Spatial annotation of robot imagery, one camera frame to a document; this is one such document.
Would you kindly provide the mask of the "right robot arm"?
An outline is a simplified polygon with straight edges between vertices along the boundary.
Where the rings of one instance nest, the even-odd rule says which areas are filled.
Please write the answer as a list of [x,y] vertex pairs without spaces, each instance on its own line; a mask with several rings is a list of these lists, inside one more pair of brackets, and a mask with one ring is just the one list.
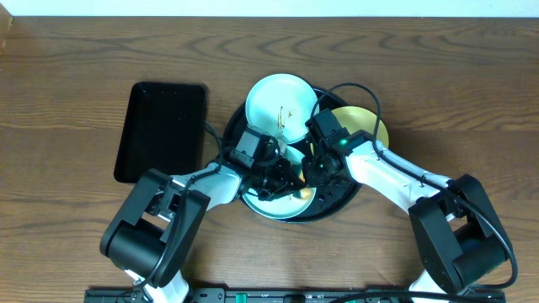
[[349,133],[325,109],[306,122],[314,145],[302,161],[307,185],[364,184],[404,210],[425,273],[414,290],[460,295],[513,255],[507,233],[482,184],[430,173],[386,149],[372,134]]

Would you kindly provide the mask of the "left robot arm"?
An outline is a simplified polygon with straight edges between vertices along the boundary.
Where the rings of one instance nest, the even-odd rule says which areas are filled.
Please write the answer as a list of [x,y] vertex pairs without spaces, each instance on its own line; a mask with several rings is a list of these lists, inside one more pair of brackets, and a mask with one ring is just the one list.
[[146,171],[104,232],[99,249],[133,279],[119,302],[181,302],[189,293],[180,268],[205,213],[236,199],[243,181],[221,147],[215,161],[187,175]]

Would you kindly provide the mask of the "green and yellow sponge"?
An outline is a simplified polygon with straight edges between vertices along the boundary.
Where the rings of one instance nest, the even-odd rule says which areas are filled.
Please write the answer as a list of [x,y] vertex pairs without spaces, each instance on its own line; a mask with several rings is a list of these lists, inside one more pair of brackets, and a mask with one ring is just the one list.
[[[301,181],[306,181],[302,169],[300,169],[298,177]],[[313,197],[314,192],[315,189],[306,186],[305,188],[296,191],[293,196],[299,200],[310,200]]]

